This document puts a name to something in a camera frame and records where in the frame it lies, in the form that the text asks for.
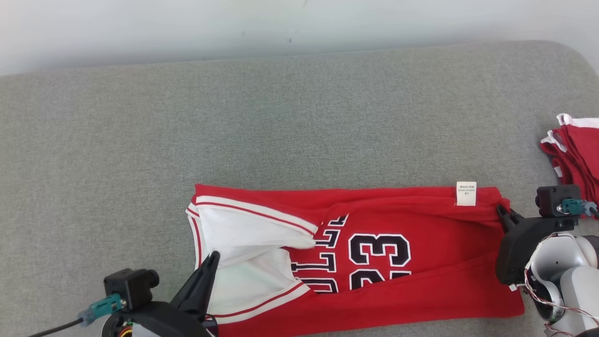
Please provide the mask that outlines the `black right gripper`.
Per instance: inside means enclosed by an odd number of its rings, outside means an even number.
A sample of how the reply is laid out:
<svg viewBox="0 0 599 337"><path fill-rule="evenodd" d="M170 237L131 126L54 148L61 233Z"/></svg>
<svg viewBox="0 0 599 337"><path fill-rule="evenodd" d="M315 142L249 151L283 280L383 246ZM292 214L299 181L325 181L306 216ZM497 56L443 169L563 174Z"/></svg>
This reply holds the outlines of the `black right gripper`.
<svg viewBox="0 0 599 337"><path fill-rule="evenodd" d="M579 217L524 218L513 209L497 205L505 236L496 262L496 276L505 285L524 283L525 267L537 245L553 233L571 231Z"/></svg>

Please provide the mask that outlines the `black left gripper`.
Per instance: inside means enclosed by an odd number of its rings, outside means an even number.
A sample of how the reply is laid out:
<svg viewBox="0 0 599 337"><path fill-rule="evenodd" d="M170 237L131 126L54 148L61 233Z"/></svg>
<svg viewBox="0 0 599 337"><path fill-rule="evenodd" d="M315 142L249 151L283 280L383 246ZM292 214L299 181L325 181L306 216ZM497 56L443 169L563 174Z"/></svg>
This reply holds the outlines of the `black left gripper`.
<svg viewBox="0 0 599 337"><path fill-rule="evenodd" d="M188 278L169 302L148 302L122 307L103 325L102 337L121 337L127 323L132 323L131 337L218 337L218 325L208 313L216 279L220 253L214 251Z"/></svg>

